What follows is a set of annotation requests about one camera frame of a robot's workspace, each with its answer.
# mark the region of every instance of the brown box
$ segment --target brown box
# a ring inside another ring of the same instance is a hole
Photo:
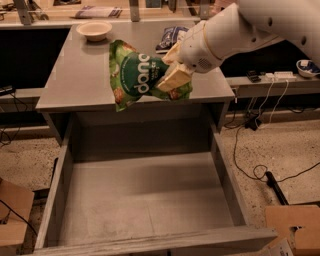
[[[33,197],[33,192],[0,178],[0,200],[27,221]],[[0,202],[0,220],[4,220],[8,213],[9,209]],[[9,251],[13,252],[17,245],[22,244],[26,230],[27,224],[11,211],[6,224],[0,225],[0,255],[7,255]]]
[[[268,206],[267,226],[279,233],[271,246],[286,238],[294,255],[320,255],[320,208],[316,205]]]

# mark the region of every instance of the white bowl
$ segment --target white bowl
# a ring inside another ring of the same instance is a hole
[[[107,37],[107,33],[112,29],[112,25],[106,21],[89,21],[80,24],[77,32],[84,35],[92,42],[102,41]]]
[[[300,76],[310,78],[320,74],[320,69],[311,60],[297,61]]]

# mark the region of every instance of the open drawer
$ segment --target open drawer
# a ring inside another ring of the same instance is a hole
[[[247,225],[207,106],[170,106],[71,115],[34,254],[225,255],[276,236]]]

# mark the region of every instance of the floor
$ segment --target floor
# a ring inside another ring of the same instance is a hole
[[[320,110],[268,112],[260,119],[262,125],[253,131],[238,128],[244,121],[242,113],[235,116],[229,113],[226,120],[229,128],[222,130],[228,162],[245,198],[251,225],[255,227],[265,227],[265,206],[278,205],[279,201],[266,183],[251,179],[254,168],[264,165],[277,180],[282,180],[320,162]],[[6,131],[13,136],[17,130]],[[10,145],[0,148],[0,177],[30,190],[48,188],[58,154],[59,146],[48,127],[23,128]],[[264,171],[262,166],[256,168],[258,176]],[[317,165],[279,185],[289,204],[297,204],[320,201],[319,181],[320,165]],[[44,207],[45,200],[35,201],[30,223],[36,230],[39,229]],[[25,243],[18,248],[18,254],[31,253],[35,239],[28,228]]]

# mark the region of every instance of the green packaging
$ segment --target green packaging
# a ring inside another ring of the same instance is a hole
[[[109,71],[116,110],[126,109],[143,95],[168,101],[188,99],[192,92],[191,82],[170,92],[156,88],[168,68],[161,58],[139,53],[122,40],[112,42],[109,49]]]

